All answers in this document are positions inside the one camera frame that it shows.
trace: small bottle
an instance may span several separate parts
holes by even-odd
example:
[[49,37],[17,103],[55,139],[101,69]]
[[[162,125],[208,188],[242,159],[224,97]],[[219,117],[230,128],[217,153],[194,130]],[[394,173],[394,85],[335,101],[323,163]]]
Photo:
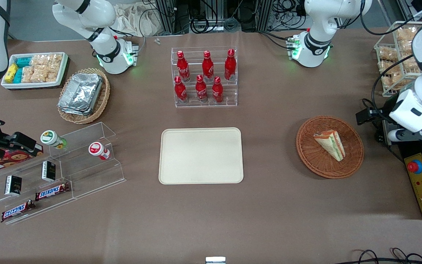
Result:
[[203,60],[203,75],[205,82],[212,82],[214,77],[214,63],[211,60],[211,53],[209,50],[205,50],[203,52],[204,60]]
[[175,94],[177,95],[178,102],[181,104],[188,102],[188,96],[186,95],[185,85],[181,82],[180,76],[175,77]]
[[203,82],[203,75],[198,74],[196,77],[196,95],[201,103],[208,102],[208,94],[206,93],[206,83]]
[[212,97],[214,99],[214,102],[216,103],[222,103],[222,93],[224,91],[224,88],[221,85],[221,78],[218,76],[214,77],[214,84],[212,86]]
[[101,142],[93,142],[89,146],[89,153],[99,157],[101,160],[107,160],[110,157],[110,150],[102,145]]
[[66,140],[63,137],[58,136],[53,130],[43,132],[40,136],[40,141],[55,149],[63,149],[67,145]]
[[183,55],[183,51],[177,51],[177,58],[179,59],[177,62],[177,68],[179,70],[180,77],[184,82],[190,81],[190,67],[188,66],[188,62]]
[[236,58],[234,58],[234,55],[236,55],[236,51],[233,49],[229,49],[227,51],[227,59],[224,63],[224,78],[228,81],[235,81],[236,80],[236,67],[237,62]]

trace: teal package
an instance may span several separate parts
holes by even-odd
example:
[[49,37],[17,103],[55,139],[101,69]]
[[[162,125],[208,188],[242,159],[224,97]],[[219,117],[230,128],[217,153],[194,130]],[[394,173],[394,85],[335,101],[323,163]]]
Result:
[[22,80],[22,68],[20,67],[17,72],[15,72],[13,84],[20,84]]
[[25,66],[30,65],[31,60],[32,60],[32,57],[18,58],[16,65],[17,67],[25,67]]

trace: small black box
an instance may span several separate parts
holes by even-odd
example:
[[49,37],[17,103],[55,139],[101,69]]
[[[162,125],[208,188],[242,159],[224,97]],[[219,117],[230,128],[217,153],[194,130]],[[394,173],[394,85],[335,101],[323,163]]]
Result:
[[54,182],[56,179],[56,165],[49,161],[44,161],[42,165],[42,179],[47,182]]
[[22,189],[22,178],[17,176],[7,176],[6,177],[6,188],[5,195],[17,196],[21,194]]

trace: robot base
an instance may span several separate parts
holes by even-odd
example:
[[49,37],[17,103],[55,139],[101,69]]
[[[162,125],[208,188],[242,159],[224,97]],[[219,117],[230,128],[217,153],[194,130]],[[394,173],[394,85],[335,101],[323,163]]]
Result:
[[110,74],[120,74],[131,66],[136,66],[138,60],[138,45],[133,45],[129,41],[117,39],[120,44],[120,52],[112,62],[103,62],[99,56],[100,65]]
[[305,43],[305,36],[308,34],[307,31],[302,32],[299,35],[294,35],[286,41],[286,47],[288,47],[288,55],[292,60],[296,60],[305,67],[317,67],[321,65],[323,60],[328,56],[328,47],[325,51],[320,49],[319,55],[314,55],[312,51],[307,48]]

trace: white cloth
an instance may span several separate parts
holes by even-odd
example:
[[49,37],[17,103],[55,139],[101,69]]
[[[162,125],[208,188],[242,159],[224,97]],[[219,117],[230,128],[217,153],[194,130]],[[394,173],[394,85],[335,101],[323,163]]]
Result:
[[145,5],[141,1],[133,4],[116,4],[114,6],[117,13],[117,21],[112,26],[113,29],[142,37],[154,36],[162,31],[162,25],[159,21],[159,12],[157,10],[149,10],[156,6]]

